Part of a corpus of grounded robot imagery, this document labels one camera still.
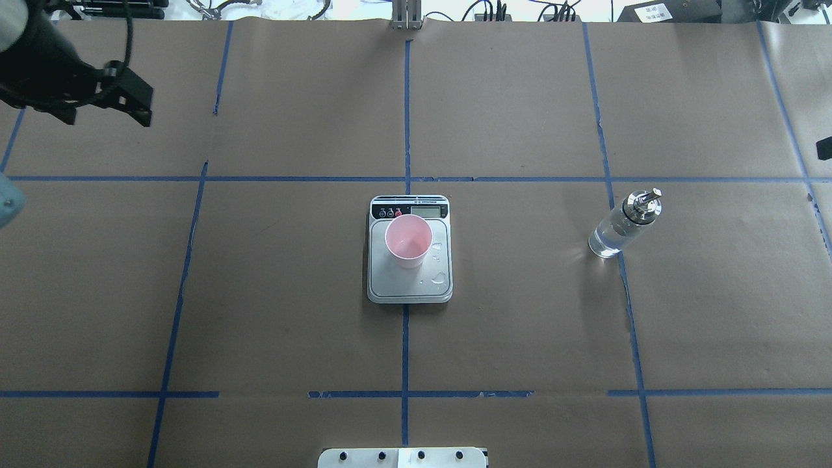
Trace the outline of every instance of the blue object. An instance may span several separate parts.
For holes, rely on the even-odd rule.
[[[0,227],[6,226],[26,205],[23,192],[0,172]]]

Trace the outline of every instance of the label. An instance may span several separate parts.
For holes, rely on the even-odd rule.
[[[670,11],[667,10],[664,3],[636,8],[633,11],[636,12],[641,22],[660,22],[666,19],[673,19],[673,16],[671,16]]]

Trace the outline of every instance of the digital scale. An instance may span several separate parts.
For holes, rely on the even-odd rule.
[[[428,222],[433,244],[422,265],[399,266],[384,243],[387,226],[402,215]],[[379,304],[448,302],[453,294],[451,206],[441,195],[383,195],[369,203],[367,297]]]

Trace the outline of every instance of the pink cup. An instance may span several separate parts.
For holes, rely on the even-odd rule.
[[[433,242],[433,231],[422,217],[402,215],[387,226],[384,233],[387,250],[393,254],[402,268],[415,268],[422,264]]]

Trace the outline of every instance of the blue tape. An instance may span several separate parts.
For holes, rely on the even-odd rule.
[[[159,398],[160,391],[0,391],[0,398]],[[171,391],[167,398],[219,398],[218,391]]]
[[[410,391],[411,398],[528,398],[534,390]]]
[[[803,182],[801,177],[610,177],[613,182],[753,182],[753,183],[795,183]]]
[[[595,81],[595,68],[592,65],[592,47],[589,43],[589,29],[586,23],[583,26],[583,41],[584,47],[587,50],[587,66],[589,68],[589,83],[592,88],[592,102],[595,107],[595,118],[598,126],[598,141],[601,145],[601,154],[603,155],[604,163],[604,178],[607,183],[607,200],[610,203],[610,208],[615,206],[615,196],[612,192],[612,174],[610,173],[610,162],[607,157],[607,141],[604,137],[604,129],[601,125],[601,105],[598,102],[598,89]],[[624,263],[624,256],[618,254],[618,269],[621,273],[622,282],[624,283],[624,293],[626,295],[626,313],[630,321],[630,346],[632,352],[632,360],[636,369],[636,384],[638,385],[638,399],[641,406],[641,424],[644,427],[644,440],[647,446],[647,460],[651,468],[656,468],[656,452],[653,449],[653,434],[650,426],[650,412],[647,409],[647,398],[644,394],[644,378],[641,373],[641,356],[638,351],[638,336],[636,334],[636,320],[632,313],[632,300],[630,297],[630,283],[626,277],[626,264]]]
[[[636,385],[638,386],[638,400],[641,407],[641,422],[644,425],[644,440],[647,444],[647,459],[651,468],[656,468],[656,452],[653,449],[653,432],[650,426],[650,412],[647,409],[647,396],[644,389],[644,375],[641,373],[641,353],[638,351],[638,335],[636,334],[636,318],[632,313],[632,299],[630,296],[630,282],[626,277],[626,264],[624,256],[618,254],[618,271],[621,273],[624,282],[624,294],[626,296],[626,314],[630,321],[630,347],[632,361],[636,368]]]
[[[311,391],[310,399],[329,398],[401,398],[401,391]]]
[[[208,176],[208,182],[404,182],[404,177]]]
[[[404,41],[404,194],[410,195],[410,43]]]
[[[408,390],[408,398],[528,398],[534,390]],[[311,391],[312,400],[336,398],[403,398],[402,391]]]
[[[195,176],[11,176],[25,182],[198,182]]]
[[[216,101],[214,102],[214,115],[220,113],[220,97],[222,96],[222,84],[225,81],[225,65],[228,63],[228,51],[231,48],[231,34],[234,32],[234,22],[228,22],[228,30],[225,32],[225,49],[222,51],[222,64],[220,65],[220,77],[216,81]]]
[[[598,86],[595,81],[595,66],[592,65],[592,47],[589,44],[589,28],[586,23],[583,26],[583,45],[587,51],[587,68],[589,69],[589,87],[592,90],[592,108],[595,111],[595,123],[598,130],[598,144],[601,145],[601,154],[604,163],[604,180],[607,183],[607,198],[609,198],[610,209],[615,205],[615,198],[612,195],[612,176],[610,174],[610,161],[607,158],[607,139],[604,137],[604,127],[601,125],[601,104],[598,102]]]
[[[179,333],[179,323],[182,316],[182,307],[185,304],[185,284],[188,279],[188,273],[191,269],[191,254],[194,249],[194,234],[196,233],[196,223],[200,218],[200,209],[202,208],[202,192],[206,186],[206,175],[208,174],[208,161],[202,165],[202,173],[200,174],[200,186],[196,191],[196,203],[194,204],[194,214],[191,218],[191,230],[188,233],[188,245],[185,250],[185,261],[182,267],[182,277],[179,281],[179,294],[176,296],[176,310],[173,314],[173,326],[171,327],[171,340],[167,347],[167,358],[165,360],[165,372],[161,379],[161,395],[159,403],[156,407],[156,422],[153,425],[153,437],[151,438],[151,448],[147,455],[147,468],[152,468],[156,463],[156,448],[159,445],[159,435],[161,433],[161,422],[165,414],[165,399],[168,385],[171,381],[171,369],[173,368],[173,353],[176,349],[176,336]]]
[[[409,392],[410,392],[410,306],[402,305],[402,447],[410,443]]]
[[[23,182],[199,182],[198,176],[7,176]],[[613,182],[753,182],[800,183],[802,177],[611,177]],[[207,176],[206,182],[405,182],[386,176]],[[412,182],[606,182],[605,177],[410,177]],[[809,177],[812,183],[831,183],[832,177]]]
[[[645,390],[646,396],[800,396],[832,395],[832,388],[716,388],[716,389],[679,389],[679,390]],[[638,396],[638,390],[610,390],[608,396]]]
[[[8,144],[6,145],[6,151],[2,155],[2,161],[0,161],[0,172],[6,171],[6,165],[8,164],[8,158],[12,156],[12,147],[14,146],[14,141],[17,139],[17,132],[20,131],[20,124],[23,123],[23,114],[26,112],[26,108],[20,110],[17,113],[17,120],[14,122],[14,128],[12,129],[12,135],[8,138]]]
[[[153,437],[151,448],[147,453],[147,468],[153,468],[156,463],[156,449],[159,447],[159,435],[161,434],[161,420],[165,415],[165,398],[159,398],[156,403],[156,421],[153,423]]]
[[[809,182],[809,173],[806,171],[806,164],[803,160],[803,154],[800,152],[800,145],[797,143],[797,137],[795,136],[795,128],[791,124],[791,119],[789,118],[789,113],[785,109],[785,104],[783,103],[783,96],[780,94],[780,85],[777,84],[777,77],[775,77],[775,70],[771,66],[771,59],[769,57],[769,47],[765,43],[765,34],[763,33],[763,24],[760,20],[757,20],[757,34],[760,36],[760,46],[763,49],[763,58],[765,59],[765,68],[769,72],[769,79],[771,80],[771,86],[775,90],[775,96],[777,97],[777,105],[780,106],[780,114],[783,115],[783,120],[785,121],[786,130],[789,132],[789,139],[791,140],[791,146],[795,149],[795,155],[797,156],[797,164],[800,167],[800,173],[803,175],[804,182],[806,184],[806,191],[812,197],[812,209],[815,213],[815,220],[818,222],[818,226],[820,227],[820,235],[824,239],[824,244],[826,247],[826,254],[829,256],[830,260],[832,260],[832,242],[830,242],[830,235],[829,231],[826,229],[826,223],[824,222],[824,217],[820,214],[820,208],[818,208],[818,197],[815,196],[815,190],[812,188],[811,182]]]
[[[605,177],[411,177],[417,182],[604,182]]]

